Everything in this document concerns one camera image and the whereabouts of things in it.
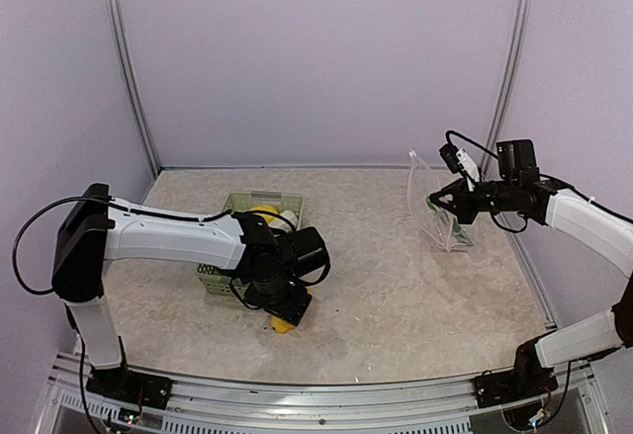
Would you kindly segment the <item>green cucumber toy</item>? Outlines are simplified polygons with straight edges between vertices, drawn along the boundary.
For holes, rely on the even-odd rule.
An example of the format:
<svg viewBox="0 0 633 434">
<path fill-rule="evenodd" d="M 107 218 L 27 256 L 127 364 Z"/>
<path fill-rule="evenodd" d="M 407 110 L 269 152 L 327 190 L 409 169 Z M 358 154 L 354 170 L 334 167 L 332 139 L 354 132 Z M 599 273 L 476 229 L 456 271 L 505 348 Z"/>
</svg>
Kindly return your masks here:
<svg viewBox="0 0 633 434">
<path fill-rule="evenodd" d="M 428 209 L 431 221 L 435 226 L 440 244 L 447 252 L 465 250 L 474 246 L 468 231 L 453 217 L 439 217 Z"/>
</svg>

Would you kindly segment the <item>clear zip top bag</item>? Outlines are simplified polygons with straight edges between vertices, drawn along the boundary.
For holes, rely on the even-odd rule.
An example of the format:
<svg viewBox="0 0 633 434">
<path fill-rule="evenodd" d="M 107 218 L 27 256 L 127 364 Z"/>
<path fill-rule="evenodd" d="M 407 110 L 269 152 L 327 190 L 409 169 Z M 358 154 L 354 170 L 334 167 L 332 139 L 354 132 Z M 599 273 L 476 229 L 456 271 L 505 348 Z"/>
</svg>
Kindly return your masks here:
<svg viewBox="0 0 633 434">
<path fill-rule="evenodd" d="M 475 246 L 472 229 L 430 201 L 430 195 L 441 189 L 440 180 L 414 149 L 408 151 L 407 206 L 419 229 L 437 250 L 465 252 Z"/>
</svg>

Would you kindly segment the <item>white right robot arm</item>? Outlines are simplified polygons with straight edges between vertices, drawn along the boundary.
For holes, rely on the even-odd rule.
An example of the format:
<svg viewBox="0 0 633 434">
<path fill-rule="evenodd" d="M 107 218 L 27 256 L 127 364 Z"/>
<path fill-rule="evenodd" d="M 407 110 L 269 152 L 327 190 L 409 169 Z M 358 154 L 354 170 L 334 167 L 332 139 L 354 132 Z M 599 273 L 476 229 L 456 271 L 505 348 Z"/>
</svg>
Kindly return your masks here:
<svg viewBox="0 0 633 434">
<path fill-rule="evenodd" d="M 600 204 L 573 184 L 543 173 L 529 139 L 497 143 L 490 156 L 497 177 L 482 177 L 467 151 L 447 140 L 439 153 L 457 180 L 430 194 L 430 202 L 466 225 L 486 214 L 514 213 L 571 239 L 623 278 L 622 293 L 608 308 L 523 343 L 505 380 L 514 397 L 526 398 L 553 368 L 598 359 L 632 346 L 632 220 Z"/>
</svg>

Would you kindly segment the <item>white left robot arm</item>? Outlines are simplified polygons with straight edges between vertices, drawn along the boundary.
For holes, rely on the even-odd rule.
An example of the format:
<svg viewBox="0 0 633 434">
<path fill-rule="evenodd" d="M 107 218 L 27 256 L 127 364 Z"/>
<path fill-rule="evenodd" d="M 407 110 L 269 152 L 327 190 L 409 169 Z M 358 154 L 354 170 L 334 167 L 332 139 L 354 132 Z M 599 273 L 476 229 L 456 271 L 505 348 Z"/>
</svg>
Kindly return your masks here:
<svg viewBox="0 0 633 434">
<path fill-rule="evenodd" d="M 57 233 L 53 292 L 64 301 L 101 385 L 126 399 L 138 389 L 127 368 L 103 284 L 104 265 L 119 260 L 200 263 L 227 272 L 246 289 L 236 297 L 296 326 L 312 301 L 307 276 L 324 280 L 331 263 L 312 226 L 270 226 L 264 211 L 228 210 L 213 216 L 132 204 L 93 184 L 74 199 Z"/>
</svg>

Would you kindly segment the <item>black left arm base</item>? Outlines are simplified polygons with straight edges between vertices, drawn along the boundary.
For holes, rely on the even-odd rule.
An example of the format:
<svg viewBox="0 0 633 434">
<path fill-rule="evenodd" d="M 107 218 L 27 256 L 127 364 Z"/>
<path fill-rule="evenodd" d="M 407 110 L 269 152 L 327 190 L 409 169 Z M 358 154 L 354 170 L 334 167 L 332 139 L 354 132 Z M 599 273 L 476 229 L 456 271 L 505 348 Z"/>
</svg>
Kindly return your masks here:
<svg viewBox="0 0 633 434">
<path fill-rule="evenodd" d="M 86 383 L 89 392 L 139 408 L 165 410 L 173 381 L 169 378 L 134 371 L 126 360 L 117 368 L 92 368 Z"/>
</svg>

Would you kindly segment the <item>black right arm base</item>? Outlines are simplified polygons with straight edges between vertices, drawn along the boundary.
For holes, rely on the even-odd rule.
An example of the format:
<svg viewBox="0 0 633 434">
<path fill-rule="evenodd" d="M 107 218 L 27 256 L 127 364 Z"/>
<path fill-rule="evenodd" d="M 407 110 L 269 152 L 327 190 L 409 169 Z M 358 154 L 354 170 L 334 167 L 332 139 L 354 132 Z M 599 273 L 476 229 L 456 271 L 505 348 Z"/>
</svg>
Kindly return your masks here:
<svg viewBox="0 0 633 434">
<path fill-rule="evenodd" d="M 530 340 L 515 351 L 513 366 L 505 371 L 486 370 L 472 380 L 478 408 L 487 408 L 555 391 L 558 382 L 553 368 L 543 368 L 536 342 Z"/>
</svg>

